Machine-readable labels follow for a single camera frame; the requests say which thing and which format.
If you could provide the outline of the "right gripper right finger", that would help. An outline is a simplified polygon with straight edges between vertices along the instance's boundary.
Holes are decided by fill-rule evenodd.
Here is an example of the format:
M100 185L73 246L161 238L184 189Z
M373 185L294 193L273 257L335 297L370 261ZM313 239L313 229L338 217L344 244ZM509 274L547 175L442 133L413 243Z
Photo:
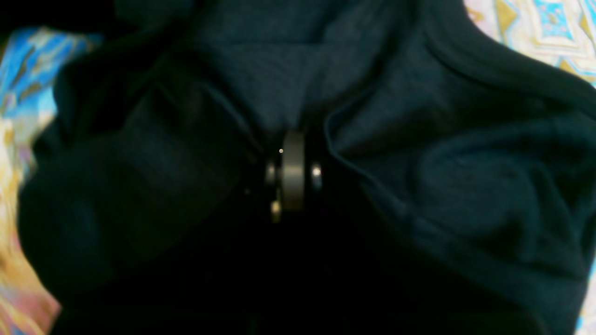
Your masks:
M323 166L319 161L307 161L306 164L306 193L319 194L324 186Z

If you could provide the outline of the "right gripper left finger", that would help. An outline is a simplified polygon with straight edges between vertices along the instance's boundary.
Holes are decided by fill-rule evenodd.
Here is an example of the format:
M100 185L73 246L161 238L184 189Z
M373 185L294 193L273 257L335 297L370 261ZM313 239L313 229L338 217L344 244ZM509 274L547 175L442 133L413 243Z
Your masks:
M272 223L280 223L283 217L282 167L280 161L267 161L265 164L264 186Z

